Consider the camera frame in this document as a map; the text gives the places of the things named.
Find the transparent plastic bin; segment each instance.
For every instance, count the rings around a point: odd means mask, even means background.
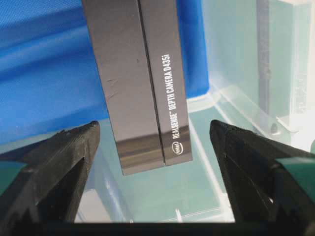
[[[203,17],[211,94],[225,115],[236,110],[261,135],[310,151],[315,2],[204,0]]]
[[[203,0],[210,90],[187,100],[193,161],[123,176],[108,119],[76,222],[232,222],[213,119],[310,151],[315,0]],[[0,145],[7,152],[54,135]]]

